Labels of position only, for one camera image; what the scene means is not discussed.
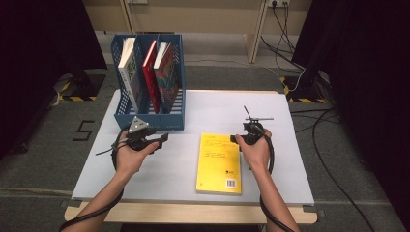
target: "black curtain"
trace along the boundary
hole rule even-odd
[[[295,51],[311,55],[339,1],[313,0]],[[410,2],[355,1],[320,68],[337,108],[407,230],[410,230]]]
[[[1,159],[29,136],[63,74],[106,64],[80,0],[2,1],[0,33]]]

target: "hand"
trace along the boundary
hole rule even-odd
[[[272,133],[265,129],[265,134],[271,138]],[[244,138],[236,134],[235,135],[236,141],[238,142],[239,146],[241,147],[242,153],[244,154],[245,161],[249,165],[250,169],[256,170],[259,168],[268,168],[268,162],[270,158],[270,150],[269,145],[266,139],[262,136],[257,140],[257,142],[253,145],[248,145]]]
[[[121,134],[120,140],[127,137],[128,132],[124,131]],[[126,174],[131,177],[135,172],[139,171],[144,159],[154,152],[160,145],[159,142],[154,142],[148,145],[141,151],[135,151],[129,146],[124,146],[124,143],[118,144],[117,154],[117,173]]]

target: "white table surface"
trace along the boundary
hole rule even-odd
[[[115,170],[110,153],[96,156],[115,141],[120,128],[114,113],[120,100],[117,90],[103,118],[94,145],[73,191],[73,198],[93,198],[112,178]],[[123,199],[132,202],[213,203],[256,205],[259,189],[241,155],[242,194],[198,193],[195,190],[200,134],[245,134],[248,114],[272,133],[275,147],[273,178],[288,205],[313,205],[307,174],[301,159],[285,95],[276,92],[193,91],[186,92],[185,129],[169,132],[162,149],[150,155],[125,187]]]

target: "book cover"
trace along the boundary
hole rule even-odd
[[[160,43],[154,71],[161,94],[162,111],[163,113],[170,113],[179,91],[178,74],[175,68],[171,43]]]
[[[230,135],[201,134],[196,190],[242,193],[239,146]]]
[[[124,46],[121,54],[121,60],[118,65],[118,71],[120,72],[127,93],[130,96],[132,108],[135,112],[137,112],[140,102],[140,84],[137,76],[138,67],[136,66],[135,55],[133,52],[134,42],[135,38],[124,39]]]
[[[145,82],[147,83],[148,93],[150,95],[151,103],[153,104],[155,113],[160,112],[161,94],[157,84],[157,77],[154,72],[154,63],[157,58],[157,40],[153,40],[144,63],[142,63],[142,70],[144,71]]]

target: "handheld controller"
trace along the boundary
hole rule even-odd
[[[136,151],[141,151],[153,142],[159,142],[157,150],[162,148],[162,143],[168,140],[168,133],[163,134],[160,138],[147,140],[145,137],[153,135],[157,132],[154,128],[149,128],[148,123],[141,119],[134,117],[129,127],[129,134],[127,135],[127,145]]]
[[[127,138],[120,140],[120,136],[123,131],[128,130]],[[118,145],[119,143],[125,143],[124,145],[128,145],[135,151],[141,151],[146,148],[149,144],[153,142],[159,142],[160,145],[157,147],[158,149],[162,148],[162,143],[168,140],[168,133],[161,135],[160,138],[155,139],[146,139],[146,136],[150,136],[157,132],[154,128],[149,128],[149,124],[142,121],[141,119],[137,118],[136,116],[132,119],[132,122],[128,128],[122,130],[117,137],[117,140],[112,144],[112,163],[114,167],[117,167],[117,153],[118,153]]]
[[[247,108],[244,106],[245,111],[247,112],[249,118],[247,120],[250,120],[250,123],[244,123],[244,130],[248,132],[248,134],[241,135],[244,138],[244,141],[248,145],[253,145],[263,136],[265,131],[263,130],[262,124],[259,123],[259,120],[273,120],[273,118],[270,119],[258,119],[258,118],[252,118],[250,117],[250,114],[247,110]],[[236,141],[235,135],[230,136],[230,141],[234,143],[238,143]]]

